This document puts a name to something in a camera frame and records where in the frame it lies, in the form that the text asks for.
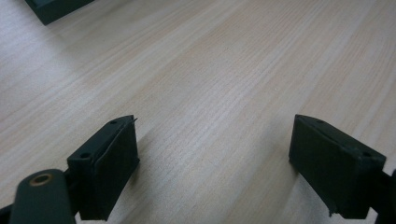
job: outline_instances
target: light wood grain surface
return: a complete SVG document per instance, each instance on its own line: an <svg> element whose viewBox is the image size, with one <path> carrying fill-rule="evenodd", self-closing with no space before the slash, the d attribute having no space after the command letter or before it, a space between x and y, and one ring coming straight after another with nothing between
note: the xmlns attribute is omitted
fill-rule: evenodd
<svg viewBox="0 0 396 224"><path fill-rule="evenodd" d="M289 164L293 118L390 174L395 110L394 0L96 0L48 26L0 7L0 206L133 114L141 164L108 223L374 223L329 217Z"/></svg>

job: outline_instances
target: wooden table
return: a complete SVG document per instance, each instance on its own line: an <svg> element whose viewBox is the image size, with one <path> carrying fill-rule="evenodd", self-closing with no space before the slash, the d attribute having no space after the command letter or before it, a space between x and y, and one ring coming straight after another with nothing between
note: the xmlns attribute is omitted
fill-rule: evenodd
<svg viewBox="0 0 396 224"><path fill-rule="evenodd" d="M108 223L374 223L329 217L288 152L304 114L396 168L396 1L96 0L44 26L6 0L0 15L0 206L134 114L141 164Z"/></svg>

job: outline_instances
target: table surface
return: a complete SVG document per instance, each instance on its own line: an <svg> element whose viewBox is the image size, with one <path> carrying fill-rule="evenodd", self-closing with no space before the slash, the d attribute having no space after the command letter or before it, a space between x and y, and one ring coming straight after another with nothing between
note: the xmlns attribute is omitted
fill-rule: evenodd
<svg viewBox="0 0 396 224"><path fill-rule="evenodd" d="M48 26L2 4L0 206L133 114L108 223L374 223L329 217L288 153L303 114L396 168L396 1L97 0Z"/></svg>

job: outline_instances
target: black object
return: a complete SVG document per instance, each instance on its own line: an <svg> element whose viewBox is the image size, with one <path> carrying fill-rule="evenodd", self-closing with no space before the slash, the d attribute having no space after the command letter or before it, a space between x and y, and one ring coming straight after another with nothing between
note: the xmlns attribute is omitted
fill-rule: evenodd
<svg viewBox="0 0 396 224"><path fill-rule="evenodd" d="M325 202L330 214L396 223L396 175L382 169L386 157L320 119L296 115L290 162Z"/></svg>
<svg viewBox="0 0 396 224"><path fill-rule="evenodd" d="M37 17L47 25L93 0L25 0Z"/></svg>
<svg viewBox="0 0 396 224"><path fill-rule="evenodd" d="M50 224L107 220L139 163L134 116L113 119L68 159L69 169L26 177L15 203L0 210L0 223Z"/></svg>

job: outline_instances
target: round hole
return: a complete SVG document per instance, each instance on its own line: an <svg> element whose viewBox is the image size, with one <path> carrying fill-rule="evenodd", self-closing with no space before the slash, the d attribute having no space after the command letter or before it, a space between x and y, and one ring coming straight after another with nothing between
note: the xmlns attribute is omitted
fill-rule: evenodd
<svg viewBox="0 0 396 224"><path fill-rule="evenodd" d="M82 159L86 159L86 158L89 158L90 156L91 156L91 153L84 152L79 157Z"/></svg>
<svg viewBox="0 0 396 224"><path fill-rule="evenodd" d="M38 187L47 184L52 179L51 174L43 174L35 176L33 179L30 180L30 185L33 187Z"/></svg>

